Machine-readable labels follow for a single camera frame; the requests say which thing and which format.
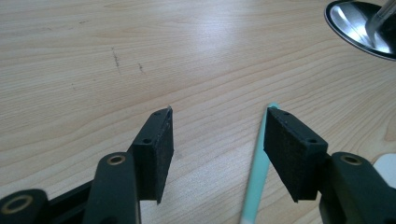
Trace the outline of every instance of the metal base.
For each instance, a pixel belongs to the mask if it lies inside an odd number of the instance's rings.
[[[326,7],[325,19],[338,35],[356,48],[396,61],[396,15],[373,30],[371,22],[380,8],[370,3],[336,1]]]

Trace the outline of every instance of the wood grain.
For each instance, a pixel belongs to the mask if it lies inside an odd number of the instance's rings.
[[[237,223],[273,101],[330,152],[396,152],[396,64],[341,40],[329,3],[2,0],[0,197],[85,183],[167,105],[176,152],[143,223]],[[318,201],[295,204],[271,168],[257,222],[320,223]]]

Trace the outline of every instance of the wooden surface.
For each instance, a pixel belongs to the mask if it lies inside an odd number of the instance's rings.
[[[340,39],[329,3],[2,0],[0,196],[91,180],[168,105],[175,156],[143,223],[237,223],[273,101],[331,153],[396,152],[396,63]],[[257,222],[320,223],[318,202],[294,203],[271,167]]]

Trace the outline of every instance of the teal marker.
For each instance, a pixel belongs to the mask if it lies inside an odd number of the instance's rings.
[[[271,103],[268,107],[279,108],[277,103]],[[245,199],[244,210],[242,211],[240,224],[252,224],[256,220],[257,209],[262,198],[265,178],[267,177],[270,159],[264,152],[265,122],[267,121],[267,110],[262,116],[262,125],[257,136],[256,148],[254,149],[253,163],[251,166],[250,177],[247,183],[247,196]]]

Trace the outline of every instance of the scratch on table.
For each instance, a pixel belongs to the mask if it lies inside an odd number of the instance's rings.
[[[114,47],[111,48],[111,50],[113,51],[113,57],[114,57],[114,61],[116,62],[117,70],[119,71],[119,74],[121,75],[119,57],[117,57],[117,54],[116,54],[116,51],[114,50]]]
[[[140,64],[140,63],[138,63],[139,64],[139,70],[140,70],[140,72],[142,72],[142,74],[146,74],[145,73],[145,71],[143,70],[143,65],[142,64]]]

